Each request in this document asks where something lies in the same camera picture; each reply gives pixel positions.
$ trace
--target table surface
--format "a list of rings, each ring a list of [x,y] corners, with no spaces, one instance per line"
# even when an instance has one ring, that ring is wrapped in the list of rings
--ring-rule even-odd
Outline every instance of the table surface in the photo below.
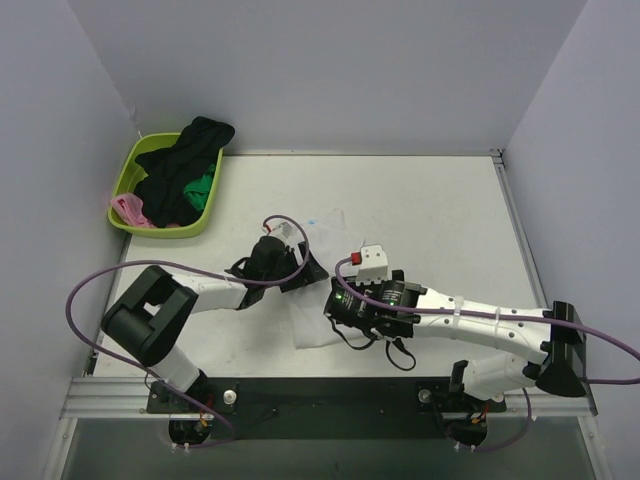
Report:
[[[262,220],[301,221],[340,208],[350,229],[382,244],[407,281],[483,303],[533,308],[533,292],[490,157],[226,157],[206,230],[183,240],[131,239],[126,260],[170,260],[212,271],[248,255]],[[125,269],[119,296],[142,268]],[[409,339],[417,360],[408,373],[385,358],[383,342],[367,351],[340,343],[296,350],[291,318],[276,289],[241,312],[192,315],[178,345],[209,376],[441,376],[454,362],[495,355],[447,339]],[[103,345],[124,351],[110,338]],[[141,376],[99,355],[95,376]]]

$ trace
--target gray wall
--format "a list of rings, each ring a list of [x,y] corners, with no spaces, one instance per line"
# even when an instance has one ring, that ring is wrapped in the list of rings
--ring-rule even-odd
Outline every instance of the gray wall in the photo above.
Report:
[[[506,150],[506,168],[549,300],[640,345],[640,3],[590,0]],[[602,342],[592,377],[638,375]],[[638,478],[640,387],[596,390],[617,478]]]
[[[585,0],[70,0],[143,133],[233,148],[504,147]]]
[[[118,258],[105,221],[134,140],[126,111],[62,0],[0,15],[0,478],[40,478],[69,379],[87,353],[66,294]],[[76,308],[96,328],[108,283]]]

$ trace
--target black wire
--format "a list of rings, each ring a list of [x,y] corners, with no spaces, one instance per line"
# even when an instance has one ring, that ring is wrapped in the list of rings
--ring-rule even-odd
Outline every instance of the black wire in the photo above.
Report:
[[[391,353],[389,353],[389,347],[391,346],[392,343],[393,343],[393,346],[396,347],[400,353],[404,353],[407,357],[413,360],[413,365],[411,365],[410,367],[401,367],[396,362],[394,362],[393,358],[391,358]],[[387,359],[391,362],[391,365],[393,365],[399,370],[402,370],[403,372],[410,372],[411,370],[416,368],[416,364],[418,363],[416,360],[416,357],[414,357],[413,354],[405,348],[404,344],[402,343],[402,340],[400,340],[399,338],[396,338],[393,342],[390,342],[387,340],[387,344],[384,347],[384,353],[387,354]]]
[[[333,318],[331,317],[327,317],[329,318],[329,321],[331,322],[331,330],[333,330],[335,333],[338,334],[338,336],[344,340],[344,343],[346,343],[347,345],[349,345],[349,347],[353,348],[354,350],[366,350],[367,348],[369,348],[371,345],[373,345],[375,343],[375,339],[370,339],[367,343],[365,343],[364,345],[351,345],[349,343],[349,340],[347,340],[347,337],[344,336],[344,334],[338,330],[338,327],[336,327],[336,323],[333,321]]]

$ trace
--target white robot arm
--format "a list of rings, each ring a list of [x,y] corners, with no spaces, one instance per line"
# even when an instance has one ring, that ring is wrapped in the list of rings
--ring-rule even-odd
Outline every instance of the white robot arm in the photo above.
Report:
[[[495,348],[501,353],[456,364],[464,372],[464,392],[479,400],[533,386],[560,396],[587,394],[588,387],[583,381],[584,339],[580,335],[546,323],[506,318],[519,315],[578,322],[570,304],[555,302],[553,310],[520,309],[442,294],[405,282],[401,270],[390,276],[387,256],[380,245],[363,247],[351,255],[351,263],[358,265],[359,271],[356,276],[344,279],[349,289],[336,278],[332,280],[332,295],[325,307],[325,315],[332,321],[358,328],[368,338],[389,342],[441,337]],[[356,298],[354,292],[377,302],[379,307]],[[405,312],[389,307],[404,307]]]

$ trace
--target lime green plastic tub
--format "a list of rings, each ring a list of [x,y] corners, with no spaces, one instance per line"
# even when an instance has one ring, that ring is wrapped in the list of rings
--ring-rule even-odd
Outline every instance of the lime green plastic tub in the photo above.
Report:
[[[136,188],[136,185],[140,180],[147,176],[147,173],[144,169],[135,162],[135,159],[141,153],[151,152],[153,150],[157,150],[159,148],[170,147],[178,137],[179,133],[155,133],[153,135],[147,135],[146,137],[142,137],[140,140],[136,142],[129,153],[129,157],[127,158],[124,167],[122,167],[122,171],[120,172],[120,178],[118,178],[118,183],[116,184],[116,188],[113,190],[113,196],[121,195],[123,193],[133,192]],[[211,208],[213,206],[213,198],[216,195],[216,190],[218,188],[218,179],[220,178],[220,168],[222,167],[222,149],[218,153],[218,163],[216,164],[216,172],[213,175],[213,184],[211,185],[211,192],[209,193],[209,198],[207,199],[207,204],[204,207],[204,211],[202,212],[202,216],[191,225],[186,225],[184,227],[175,227],[175,228],[141,228],[141,227],[132,227],[127,225],[121,218],[120,215],[116,213],[113,207],[109,206],[109,212],[107,213],[107,217],[109,218],[109,222],[116,228],[120,228],[122,230],[126,230],[132,235],[140,235],[141,237],[151,237],[151,238],[189,238],[195,237],[199,233],[204,230],[204,227],[207,225],[207,221],[209,220],[209,216],[211,215]]]

